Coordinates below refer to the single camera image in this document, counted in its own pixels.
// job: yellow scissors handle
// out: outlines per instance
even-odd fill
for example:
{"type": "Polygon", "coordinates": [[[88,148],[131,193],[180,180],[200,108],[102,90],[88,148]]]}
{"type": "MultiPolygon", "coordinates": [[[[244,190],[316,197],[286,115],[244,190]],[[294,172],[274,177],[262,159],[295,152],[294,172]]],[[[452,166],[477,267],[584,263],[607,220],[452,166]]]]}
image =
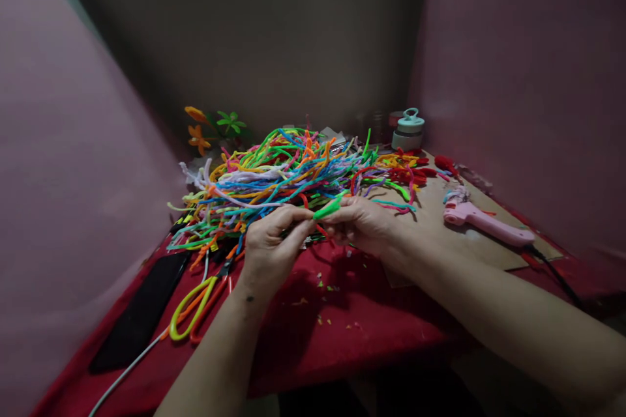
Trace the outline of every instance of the yellow scissors handle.
{"type": "Polygon", "coordinates": [[[189,294],[178,305],[178,308],[176,308],[176,311],[174,311],[174,314],[171,316],[171,321],[170,321],[170,337],[172,340],[175,340],[175,341],[182,340],[182,339],[185,339],[189,335],[192,328],[194,327],[194,324],[196,324],[196,321],[202,314],[202,310],[204,309],[204,306],[207,304],[207,301],[209,300],[209,297],[211,296],[211,291],[213,291],[213,286],[215,285],[216,281],[217,281],[217,277],[207,278],[204,282],[202,282],[196,288],[191,290],[191,292],[189,292],[189,294]],[[192,298],[194,298],[198,294],[198,292],[202,291],[202,289],[204,288],[206,288],[207,291],[205,292],[204,297],[202,298],[202,301],[198,305],[196,314],[191,320],[189,327],[185,330],[185,332],[183,332],[182,334],[179,334],[178,329],[176,328],[176,323],[178,322],[178,316],[181,314],[181,311],[183,310],[183,308],[187,306],[187,303],[189,303],[192,300],[192,298]]]}

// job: pink glue gun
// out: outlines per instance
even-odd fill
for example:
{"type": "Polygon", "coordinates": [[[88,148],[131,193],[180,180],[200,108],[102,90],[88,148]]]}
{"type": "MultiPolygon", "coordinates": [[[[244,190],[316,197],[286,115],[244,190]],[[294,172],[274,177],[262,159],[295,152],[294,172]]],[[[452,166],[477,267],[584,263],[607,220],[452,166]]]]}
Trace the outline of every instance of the pink glue gun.
{"type": "Polygon", "coordinates": [[[533,244],[535,235],[532,231],[514,228],[496,220],[469,202],[469,199],[469,193],[463,186],[459,186],[455,192],[448,194],[445,200],[443,220],[457,226],[470,223],[494,238],[516,248],[533,244]]]}

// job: orange flower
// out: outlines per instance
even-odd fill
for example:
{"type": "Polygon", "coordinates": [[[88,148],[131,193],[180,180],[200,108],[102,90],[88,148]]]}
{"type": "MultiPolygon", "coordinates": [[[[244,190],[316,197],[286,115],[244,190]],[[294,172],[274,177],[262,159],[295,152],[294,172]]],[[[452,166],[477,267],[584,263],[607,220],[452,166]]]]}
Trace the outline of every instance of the orange flower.
{"type": "Polygon", "coordinates": [[[202,122],[203,124],[209,124],[207,117],[204,115],[204,112],[196,109],[192,106],[187,106],[185,108],[185,112],[191,116],[192,119],[196,122],[202,122]]]}
{"type": "Polygon", "coordinates": [[[197,125],[195,128],[189,126],[189,135],[191,135],[189,145],[198,147],[198,151],[202,156],[204,156],[204,149],[211,148],[211,144],[202,136],[202,129],[200,125],[197,125]]]}

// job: red tablecloth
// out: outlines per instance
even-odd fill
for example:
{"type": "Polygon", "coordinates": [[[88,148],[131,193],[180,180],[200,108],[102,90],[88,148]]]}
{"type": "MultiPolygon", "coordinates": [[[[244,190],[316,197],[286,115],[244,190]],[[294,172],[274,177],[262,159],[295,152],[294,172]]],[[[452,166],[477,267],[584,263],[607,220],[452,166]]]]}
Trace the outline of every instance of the red tablecloth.
{"type": "MultiPolygon", "coordinates": [[[[87,366],[111,330],[116,318],[143,281],[151,265],[165,254],[164,246],[115,303],[109,314],[70,361],[34,416],[86,416],[120,375],[120,371],[92,376],[87,366]]],[[[250,396],[352,375],[417,352],[441,353],[467,347],[464,329],[420,289],[391,289],[380,262],[352,249],[331,248],[327,242],[303,252],[284,288],[272,303],[260,332],[250,396]],[[319,288],[318,272],[324,288],[319,288]],[[328,291],[327,285],[339,287],[328,291]],[[305,298],[307,303],[292,305],[305,298]],[[322,325],[318,323],[321,315],[322,325]]],[[[606,305],[617,294],[615,279],[598,277],[571,257],[554,261],[574,290],[593,306],[606,305]]],[[[239,277],[236,266],[233,279],[239,277]]],[[[544,270],[513,272],[525,280],[566,298],[544,270]]],[[[201,272],[186,273],[157,328],[163,331],[176,305],[201,280],[201,272]]],[[[222,295],[221,305],[226,295],[222,295]]],[[[214,308],[210,319],[218,308],[214,308]]],[[[98,416],[127,416],[154,410],[192,354],[189,343],[159,343],[104,402],[98,416]]]]}

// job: teal jar lid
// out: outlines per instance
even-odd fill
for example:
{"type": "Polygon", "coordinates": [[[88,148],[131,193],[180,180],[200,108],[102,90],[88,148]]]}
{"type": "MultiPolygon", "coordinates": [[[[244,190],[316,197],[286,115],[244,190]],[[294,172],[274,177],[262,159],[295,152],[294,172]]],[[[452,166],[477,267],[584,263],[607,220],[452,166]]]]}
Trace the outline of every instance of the teal jar lid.
{"type": "Polygon", "coordinates": [[[424,119],[417,116],[417,108],[407,109],[401,119],[398,120],[398,130],[407,134],[420,132],[424,126],[424,119]]]}

